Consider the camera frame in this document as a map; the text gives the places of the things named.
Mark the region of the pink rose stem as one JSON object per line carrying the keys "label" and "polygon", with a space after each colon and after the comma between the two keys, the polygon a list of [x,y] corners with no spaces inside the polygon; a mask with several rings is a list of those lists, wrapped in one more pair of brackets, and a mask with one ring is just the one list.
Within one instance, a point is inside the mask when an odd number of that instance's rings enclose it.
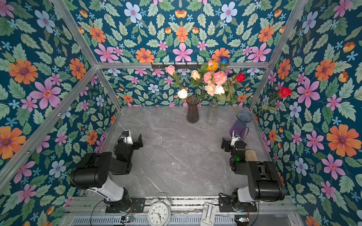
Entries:
{"label": "pink rose stem", "polygon": [[169,74],[169,76],[173,79],[174,83],[177,84],[177,87],[182,90],[182,84],[180,81],[180,76],[177,74],[176,69],[173,65],[170,65],[165,68],[165,71]]}

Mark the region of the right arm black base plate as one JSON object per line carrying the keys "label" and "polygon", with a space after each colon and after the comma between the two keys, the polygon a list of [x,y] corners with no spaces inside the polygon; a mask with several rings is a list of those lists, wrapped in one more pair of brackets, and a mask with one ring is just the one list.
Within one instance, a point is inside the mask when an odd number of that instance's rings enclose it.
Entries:
{"label": "right arm black base plate", "polygon": [[232,197],[218,197],[220,212],[257,212],[257,205],[254,202],[239,202]]}

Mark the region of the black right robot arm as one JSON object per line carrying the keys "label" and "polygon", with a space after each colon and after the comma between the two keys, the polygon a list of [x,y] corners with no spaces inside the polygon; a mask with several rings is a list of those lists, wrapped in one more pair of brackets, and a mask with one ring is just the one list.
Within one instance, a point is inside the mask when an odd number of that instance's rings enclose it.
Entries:
{"label": "black right robot arm", "polygon": [[277,202],[285,199],[284,185],[271,161],[259,161],[256,152],[238,137],[222,139],[221,149],[231,154],[230,169],[237,175],[246,176],[248,185],[236,188],[229,205],[236,212],[248,210],[257,201]]}

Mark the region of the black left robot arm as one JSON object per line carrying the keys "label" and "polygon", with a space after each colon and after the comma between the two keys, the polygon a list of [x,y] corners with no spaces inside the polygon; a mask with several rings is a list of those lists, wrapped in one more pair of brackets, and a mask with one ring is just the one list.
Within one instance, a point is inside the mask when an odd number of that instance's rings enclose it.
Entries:
{"label": "black left robot arm", "polygon": [[92,191],[103,197],[106,213],[142,213],[145,198],[130,198],[126,188],[118,186],[110,175],[128,175],[134,150],[143,147],[142,135],[133,141],[129,131],[122,132],[111,152],[88,153],[76,164],[70,179],[72,187]]}

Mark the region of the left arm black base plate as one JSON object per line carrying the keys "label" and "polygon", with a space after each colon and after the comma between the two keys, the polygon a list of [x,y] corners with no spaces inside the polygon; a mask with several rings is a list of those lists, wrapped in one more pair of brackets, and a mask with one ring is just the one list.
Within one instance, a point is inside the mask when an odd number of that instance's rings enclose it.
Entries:
{"label": "left arm black base plate", "polygon": [[130,198],[116,202],[106,202],[106,213],[143,213],[145,198]]}

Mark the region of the dark pink ribbed glass vase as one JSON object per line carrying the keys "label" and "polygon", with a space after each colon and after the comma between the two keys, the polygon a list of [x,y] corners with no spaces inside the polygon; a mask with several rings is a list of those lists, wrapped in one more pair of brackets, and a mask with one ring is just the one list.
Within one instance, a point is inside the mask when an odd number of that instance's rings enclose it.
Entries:
{"label": "dark pink ribbed glass vase", "polygon": [[186,99],[188,104],[187,121],[190,123],[196,123],[199,121],[198,104],[199,99],[195,96],[190,96]]}

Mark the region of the red rose stem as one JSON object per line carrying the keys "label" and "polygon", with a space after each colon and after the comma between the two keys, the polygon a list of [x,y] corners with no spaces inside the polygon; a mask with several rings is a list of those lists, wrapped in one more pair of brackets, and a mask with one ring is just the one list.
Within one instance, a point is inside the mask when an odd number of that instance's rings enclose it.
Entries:
{"label": "red rose stem", "polygon": [[232,77],[232,85],[243,83],[246,79],[246,76],[243,73],[239,73]]}
{"label": "red rose stem", "polygon": [[263,112],[276,112],[278,111],[277,102],[289,97],[291,93],[291,89],[287,87],[281,87],[271,93],[268,93],[268,88],[264,87],[255,105],[251,108],[251,112],[255,115]]}

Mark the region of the clear glass cup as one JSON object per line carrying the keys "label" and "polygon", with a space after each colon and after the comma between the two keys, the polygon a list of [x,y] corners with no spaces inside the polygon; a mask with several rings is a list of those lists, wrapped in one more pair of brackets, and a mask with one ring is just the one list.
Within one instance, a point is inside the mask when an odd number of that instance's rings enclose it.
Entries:
{"label": "clear glass cup", "polygon": [[212,126],[217,123],[218,120],[218,106],[219,104],[215,101],[211,102],[209,104],[207,118],[206,118],[206,124]]}

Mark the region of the purple ribbed glass vase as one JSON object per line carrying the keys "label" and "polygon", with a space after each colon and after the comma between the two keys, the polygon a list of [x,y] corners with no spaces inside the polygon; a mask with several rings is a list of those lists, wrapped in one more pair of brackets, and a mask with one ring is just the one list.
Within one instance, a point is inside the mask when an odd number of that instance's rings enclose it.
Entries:
{"label": "purple ribbed glass vase", "polygon": [[245,138],[249,131],[248,123],[253,120],[253,115],[249,111],[241,110],[237,112],[236,117],[237,120],[230,129],[230,136],[233,137],[236,132],[240,138]]}

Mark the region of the yellow rose stem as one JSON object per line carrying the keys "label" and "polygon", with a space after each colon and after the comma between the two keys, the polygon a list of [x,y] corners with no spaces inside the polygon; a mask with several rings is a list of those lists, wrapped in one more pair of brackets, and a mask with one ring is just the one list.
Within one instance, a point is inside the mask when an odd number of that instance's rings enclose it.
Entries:
{"label": "yellow rose stem", "polygon": [[216,71],[218,69],[218,66],[214,60],[209,60],[207,63],[207,67],[209,71]]}

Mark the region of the pink cream peony spray stem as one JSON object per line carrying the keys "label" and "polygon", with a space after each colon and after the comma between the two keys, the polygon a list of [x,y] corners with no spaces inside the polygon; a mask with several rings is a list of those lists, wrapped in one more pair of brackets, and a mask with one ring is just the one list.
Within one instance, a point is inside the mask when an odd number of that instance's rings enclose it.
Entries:
{"label": "pink cream peony spray stem", "polygon": [[237,103],[237,101],[238,101],[238,97],[236,96],[237,88],[242,83],[232,85],[232,77],[233,76],[231,76],[231,77],[227,76],[225,67],[222,67],[221,69],[217,69],[216,71],[209,71],[208,67],[207,67],[206,72],[203,73],[203,80],[204,80],[204,83],[206,84],[206,86],[205,86],[206,93],[210,97],[212,97],[212,102],[215,101],[219,105],[226,104],[225,102],[219,101],[214,94],[216,85],[222,85],[225,87],[230,86],[235,89],[234,99],[235,99],[235,102]]}

